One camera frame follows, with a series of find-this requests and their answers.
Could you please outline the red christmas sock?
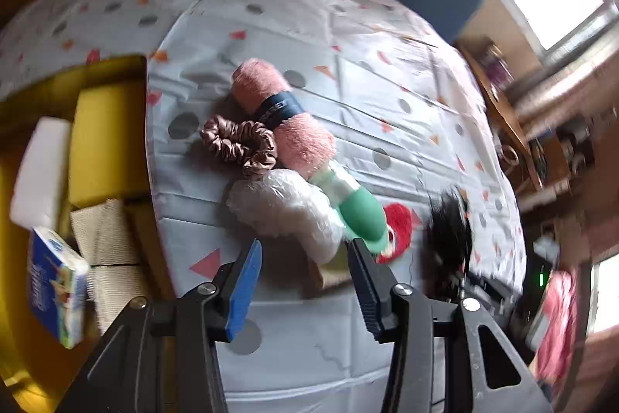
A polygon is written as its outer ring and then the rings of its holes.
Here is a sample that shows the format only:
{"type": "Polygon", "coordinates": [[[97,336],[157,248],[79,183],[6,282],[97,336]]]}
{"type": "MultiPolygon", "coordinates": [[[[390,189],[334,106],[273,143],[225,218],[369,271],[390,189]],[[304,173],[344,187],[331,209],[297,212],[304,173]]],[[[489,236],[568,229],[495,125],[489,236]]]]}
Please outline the red christmas sock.
{"type": "Polygon", "coordinates": [[[390,203],[384,208],[387,223],[387,247],[377,256],[379,264],[398,259],[410,246],[417,215],[401,203],[390,203]]]}

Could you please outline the white foam sponge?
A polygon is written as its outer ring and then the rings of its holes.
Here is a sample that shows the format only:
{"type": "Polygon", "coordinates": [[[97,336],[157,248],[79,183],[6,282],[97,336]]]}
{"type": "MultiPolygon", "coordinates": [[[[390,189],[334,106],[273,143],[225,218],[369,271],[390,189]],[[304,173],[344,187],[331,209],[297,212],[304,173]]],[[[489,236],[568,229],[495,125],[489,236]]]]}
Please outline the white foam sponge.
{"type": "Polygon", "coordinates": [[[71,122],[41,117],[21,160],[10,220],[21,228],[58,228],[66,188],[71,122]]]}

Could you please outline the yellow sponge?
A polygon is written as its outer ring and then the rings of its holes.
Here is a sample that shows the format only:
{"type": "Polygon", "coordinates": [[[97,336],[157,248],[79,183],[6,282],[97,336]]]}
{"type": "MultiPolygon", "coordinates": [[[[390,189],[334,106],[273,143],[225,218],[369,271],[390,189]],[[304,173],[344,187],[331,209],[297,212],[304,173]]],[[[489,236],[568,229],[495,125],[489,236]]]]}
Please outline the yellow sponge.
{"type": "Polygon", "coordinates": [[[80,92],[71,133],[68,201],[82,209],[149,193],[146,91],[125,81],[80,92]]]}

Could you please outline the wooden side table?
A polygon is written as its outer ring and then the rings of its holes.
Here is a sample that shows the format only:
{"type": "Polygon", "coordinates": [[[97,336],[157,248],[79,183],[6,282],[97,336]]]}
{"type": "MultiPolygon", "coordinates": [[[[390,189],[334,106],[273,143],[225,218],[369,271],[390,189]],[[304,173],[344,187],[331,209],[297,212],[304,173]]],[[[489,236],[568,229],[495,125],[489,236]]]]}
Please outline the wooden side table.
{"type": "Polygon", "coordinates": [[[504,92],[497,89],[491,83],[485,68],[480,65],[480,62],[475,59],[463,42],[457,41],[455,47],[461,52],[477,84],[479,84],[480,90],[482,90],[482,96],[485,98],[489,117],[494,121],[498,130],[508,138],[510,146],[517,153],[518,160],[521,161],[525,167],[527,176],[522,183],[522,187],[526,188],[527,185],[530,185],[534,192],[540,191],[544,185],[535,168],[533,155],[529,143],[526,141],[525,133],[523,133],[523,128],[520,127],[518,120],[516,120],[515,111],[509,103],[508,98],[506,98],[504,92]]]}

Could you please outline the patterned white tablecloth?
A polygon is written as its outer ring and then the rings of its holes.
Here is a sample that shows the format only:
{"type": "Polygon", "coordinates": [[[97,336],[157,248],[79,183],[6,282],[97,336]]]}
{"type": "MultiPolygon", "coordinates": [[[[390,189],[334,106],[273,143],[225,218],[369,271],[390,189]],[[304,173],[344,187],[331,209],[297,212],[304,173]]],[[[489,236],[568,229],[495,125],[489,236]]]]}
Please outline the patterned white tablecloth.
{"type": "Polygon", "coordinates": [[[36,0],[1,31],[1,376],[31,412],[142,296],[181,394],[377,412],[392,347],[346,264],[416,293],[435,254],[523,285],[527,253],[462,55],[398,0],[36,0]]]}

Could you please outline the brown satin scrunchie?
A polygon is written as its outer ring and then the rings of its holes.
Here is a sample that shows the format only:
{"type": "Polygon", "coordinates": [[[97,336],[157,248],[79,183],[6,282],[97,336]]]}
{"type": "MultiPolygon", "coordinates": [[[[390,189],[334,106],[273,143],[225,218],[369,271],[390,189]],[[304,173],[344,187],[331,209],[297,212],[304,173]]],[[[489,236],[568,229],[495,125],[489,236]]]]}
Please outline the brown satin scrunchie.
{"type": "Polygon", "coordinates": [[[241,167],[245,178],[259,178],[276,166],[275,135],[256,120],[235,123],[214,115],[203,124],[199,136],[211,154],[224,163],[241,167]]]}

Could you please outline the beige loofah pad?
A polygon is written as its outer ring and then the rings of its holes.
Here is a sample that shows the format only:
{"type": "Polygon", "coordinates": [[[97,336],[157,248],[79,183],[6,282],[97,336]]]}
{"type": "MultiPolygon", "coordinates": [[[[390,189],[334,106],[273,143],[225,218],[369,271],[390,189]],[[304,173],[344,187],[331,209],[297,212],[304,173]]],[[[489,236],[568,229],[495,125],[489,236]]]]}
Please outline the beige loofah pad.
{"type": "Polygon", "coordinates": [[[70,222],[80,254],[90,267],[88,296],[104,334],[132,299],[149,298],[147,277],[121,200],[108,199],[73,211],[70,222]]]}

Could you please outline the black beaded hair braid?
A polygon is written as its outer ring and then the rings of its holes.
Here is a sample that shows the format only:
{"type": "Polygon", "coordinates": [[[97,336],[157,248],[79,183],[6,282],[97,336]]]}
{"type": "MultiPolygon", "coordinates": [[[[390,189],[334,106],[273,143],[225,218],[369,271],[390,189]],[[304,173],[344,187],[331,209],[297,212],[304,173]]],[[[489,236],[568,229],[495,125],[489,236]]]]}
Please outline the black beaded hair braid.
{"type": "Polygon", "coordinates": [[[473,248],[468,201],[455,190],[442,192],[430,203],[426,231],[429,248],[449,274],[467,276],[473,248]]]}

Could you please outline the pink towel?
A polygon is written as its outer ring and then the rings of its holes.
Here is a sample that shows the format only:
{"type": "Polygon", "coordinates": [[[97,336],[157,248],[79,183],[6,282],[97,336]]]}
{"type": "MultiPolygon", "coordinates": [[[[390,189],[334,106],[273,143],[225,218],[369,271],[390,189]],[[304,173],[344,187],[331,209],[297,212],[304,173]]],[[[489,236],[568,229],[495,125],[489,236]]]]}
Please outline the pink towel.
{"type": "Polygon", "coordinates": [[[289,82],[269,62],[244,61],[232,74],[231,93],[243,111],[273,131],[278,160],[305,179],[335,158],[335,138],[306,112],[289,82]]]}

